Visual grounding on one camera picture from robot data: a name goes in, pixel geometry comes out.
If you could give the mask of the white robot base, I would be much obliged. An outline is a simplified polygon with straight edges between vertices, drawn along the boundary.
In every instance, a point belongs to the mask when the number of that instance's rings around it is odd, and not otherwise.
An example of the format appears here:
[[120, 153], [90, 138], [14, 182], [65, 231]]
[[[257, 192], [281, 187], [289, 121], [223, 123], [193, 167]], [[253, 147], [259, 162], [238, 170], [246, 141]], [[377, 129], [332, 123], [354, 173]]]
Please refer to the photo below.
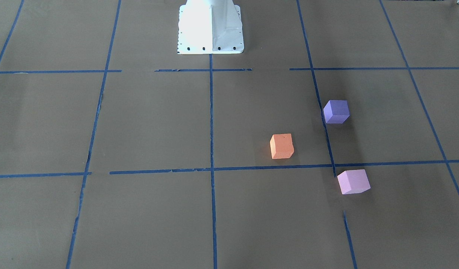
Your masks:
[[178, 54], [235, 54], [244, 49], [241, 9], [232, 0], [187, 0], [179, 7]]

